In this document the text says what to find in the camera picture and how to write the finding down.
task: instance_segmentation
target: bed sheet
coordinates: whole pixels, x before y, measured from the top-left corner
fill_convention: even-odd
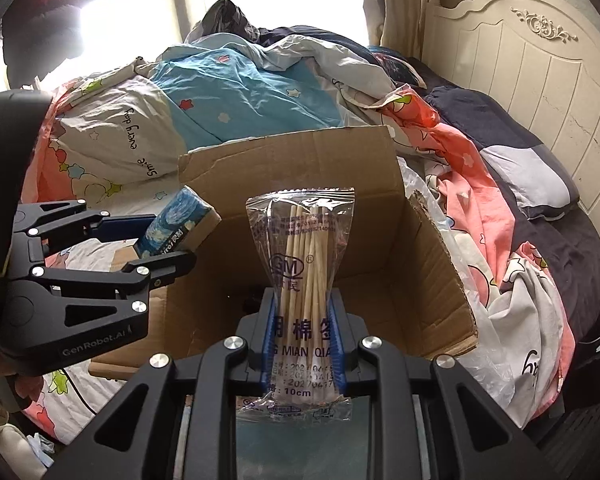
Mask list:
[[[199,85],[187,83],[194,72],[219,75],[216,81],[222,84],[207,82],[200,92]],[[269,94],[253,101],[252,82],[244,82],[240,99],[248,105],[237,115],[232,103],[221,102],[222,89],[235,91],[240,76],[247,74],[275,86],[270,95],[282,97],[277,104],[284,113],[273,126]],[[226,108],[219,111],[219,106]],[[267,121],[259,130],[261,116]],[[250,121],[248,128],[234,126],[235,118],[240,124]],[[484,319],[486,328],[480,331],[502,341],[508,338],[501,350],[507,353],[512,374],[502,375],[490,359],[476,361],[470,372],[481,383],[489,374],[514,381],[516,394],[510,405],[504,400],[501,406],[523,425],[550,402],[546,393],[559,389],[552,384],[564,376],[573,352],[548,270],[542,268],[535,248],[512,246],[514,216],[471,140],[442,123],[410,86],[396,89],[382,68],[345,47],[297,35],[262,47],[231,34],[213,34],[195,44],[168,48],[156,64],[136,59],[126,67],[69,82],[54,95],[22,198],[84,198],[89,206],[112,214],[157,212],[178,187],[177,157],[188,149],[293,131],[296,120],[306,128],[309,119],[317,128],[385,124],[397,152],[425,168],[427,184],[445,197],[450,227],[476,272],[476,301],[493,314]],[[103,246],[90,240],[63,251],[50,264],[107,270],[114,250],[124,243]],[[481,276],[487,277],[484,283]],[[521,316],[528,330],[508,330],[521,325],[513,321]],[[47,376],[45,395],[31,408],[30,416],[50,420],[54,434],[64,442],[93,415],[77,392],[64,393],[72,386],[69,379],[77,388],[94,385],[93,411],[116,387],[81,376],[84,370],[85,365]]]
[[[414,58],[409,61],[426,83],[425,91],[418,89],[421,94],[434,92],[444,95],[446,90],[458,88],[421,61]],[[454,120],[453,110],[449,110],[443,100],[437,101],[443,104],[442,114],[450,115]],[[474,130],[477,137],[483,136],[480,134],[482,125],[474,124],[471,117],[464,118],[464,127],[469,130],[465,133],[470,137]],[[511,182],[488,163],[487,168],[515,218],[512,248],[519,247],[525,241],[538,248],[544,257],[544,264],[552,270],[574,338],[580,341],[600,315],[600,237],[595,227],[577,207],[577,200],[571,200],[571,206],[563,208],[561,218],[553,221],[547,221],[543,216],[529,219],[529,215],[519,207],[520,200],[512,190]]]

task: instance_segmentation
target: pillow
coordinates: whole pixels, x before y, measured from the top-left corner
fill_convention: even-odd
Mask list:
[[[469,137],[516,196],[527,218],[561,218],[580,195],[560,161],[490,96],[458,87],[434,88],[425,98],[440,117]]]
[[[427,89],[426,84],[416,69],[397,50],[385,46],[370,45],[367,47],[376,61],[384,69],[387,75],[393,79],[398,86],[405,83],[413,88]]]
[[[427,65],[421,62],[419,59],[414,57],[408,57],[407,61],[409,61],[410,65],[414,70],[418,71],[418,75],[424,81],[426,86],[426,90],[424,92],[418,92],[421,96],[424,96],[430,93],[434,88],[439,86],[447,86],[449,88],[459,88],[458,85],[453,84],[451,81],[446,80],[443,77],[440,77],[438,74],[433,72]]]

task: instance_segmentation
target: white headboard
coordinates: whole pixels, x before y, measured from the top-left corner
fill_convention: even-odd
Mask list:
[[[536,134],[600,234],[600,33],[581,13],[563,0],[430,0],[422,60]]]

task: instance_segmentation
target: plastic bag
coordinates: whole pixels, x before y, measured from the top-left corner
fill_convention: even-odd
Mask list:
[[[440,231],[443,242],[451,256],[451,262],[462,280],[464,293],[478,327],[476,347],[466,354],[458,356],[457,359],[504,410],[513,398],[514,377],[510,365],[505,360],[500,338],[489,319],[487,311],[480,303],[474,279],[446,222],[446,215],[440,209],[438,202],[436,202],[424,180],[407,166],[403,158],[398,157],[398,164],[402,173],[405,195],[410,197],[417,191],[426,200],[429,217]]]
[[[347,247],[354,200],[353,189],[303,189],[247,201],[253,240],[276,297],[270,393],[250,401],[248,409],[347,418],[337,406],[326,305]]]
[[[346,424],[235,425],[238,480],[367,480],[369,398],[352,400]]]

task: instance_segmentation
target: cotton swab package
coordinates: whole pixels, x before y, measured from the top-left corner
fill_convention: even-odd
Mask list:
[[[347,247],[353,189],[303,189],[247,201],[253,240],[274,287],[270,398],[316,408],[336,401],[327,303]]]

